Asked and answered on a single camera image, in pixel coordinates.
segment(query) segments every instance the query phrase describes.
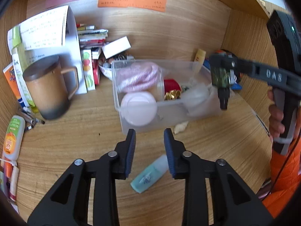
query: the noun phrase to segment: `mug lid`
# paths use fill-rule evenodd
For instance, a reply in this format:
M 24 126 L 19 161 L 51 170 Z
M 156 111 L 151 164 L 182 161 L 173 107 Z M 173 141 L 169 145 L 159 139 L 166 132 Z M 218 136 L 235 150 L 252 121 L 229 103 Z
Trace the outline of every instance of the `mug lid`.
M 50 71 L 54 70 L 59 64 L 59 56 L 52 55 L 34 62 L 23 72 L 23 79 L 26 82 L 38 79 Z
M 156 100 L 149 92 L 131 92 L 124 95 L 121 101 L 121 116 L 136 127 L 142 127 L 155 118 Z

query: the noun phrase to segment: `bottle cap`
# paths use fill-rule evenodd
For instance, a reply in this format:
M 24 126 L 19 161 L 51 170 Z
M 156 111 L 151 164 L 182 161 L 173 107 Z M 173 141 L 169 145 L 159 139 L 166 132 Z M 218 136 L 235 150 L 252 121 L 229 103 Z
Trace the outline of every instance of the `bottle cap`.
M 20 36 L 20 27 L 16 25 L 13 28 L 13 47 L 19 45 L 21 43 L 21 36 Z
M 124 95 L 120 113 L 134 126 L 145 126 L 156 116 L 156 100 L 149 92 L 132 92 Z
M 154 167 L 163 175 L 168 170 L 168 161 L 166 155 L 161 155 L 154 161 Z

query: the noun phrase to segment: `human hand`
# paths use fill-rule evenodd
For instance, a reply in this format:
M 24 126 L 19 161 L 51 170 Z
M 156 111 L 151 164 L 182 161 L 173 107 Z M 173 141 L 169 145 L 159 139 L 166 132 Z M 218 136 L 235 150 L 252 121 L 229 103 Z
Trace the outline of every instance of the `human hand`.
M 274 101 L 273 91 L 268 91 L 268 98 Z M 269 131 L 270 131 L 270 139 L 273 142 L 273 138 L 278 138 L 280 134 L 284 133 L 284 125 L 281 123 L 283 119 L 283 112 L 277 108 L 275 104 L 270 105 L 268 108 L 271 116 L 269 118 Z M 298 109 L 297 112 L 297 121 L 296 128 L 294 132 L 294 139 L 297 138 L 301 128 L 301 108 Z

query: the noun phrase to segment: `green bottle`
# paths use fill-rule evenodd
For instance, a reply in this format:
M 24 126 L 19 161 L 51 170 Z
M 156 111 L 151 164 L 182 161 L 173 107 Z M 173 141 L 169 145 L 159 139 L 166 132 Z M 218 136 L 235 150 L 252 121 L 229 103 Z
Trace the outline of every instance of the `green bottle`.
M 20 28 L 16 25 L 13 28 L 13 49 L 11 51 L 15 75 L 17 76 L 20 87 L 23 90 L 25 98 L 34 113 L 38 113 L 38 109 L 33 102 L 33 99 L 28 91 L 26 83 L 23 79 L 23 71 L 29 66 L 25 56 L 24 45 L 21 41 Z

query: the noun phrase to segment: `mug handle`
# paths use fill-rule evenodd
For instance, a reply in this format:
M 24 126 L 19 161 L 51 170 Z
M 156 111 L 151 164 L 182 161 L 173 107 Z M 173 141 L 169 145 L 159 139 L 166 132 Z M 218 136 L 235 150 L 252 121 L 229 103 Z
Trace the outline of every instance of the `mug handle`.
M 78 73 L 77 68 L 75 66 L 69 67 L 69 68 L 63 68 L 61 69 L 61 74 L 66 74 L 68 72 L 74 71 L 75 81 L 76 81 L 76 87 L 72 90 L 72 92 L 68 95 L 68 100 L 70 100 L 75 92 L 79 89 L 79 82 L 78 82 Z

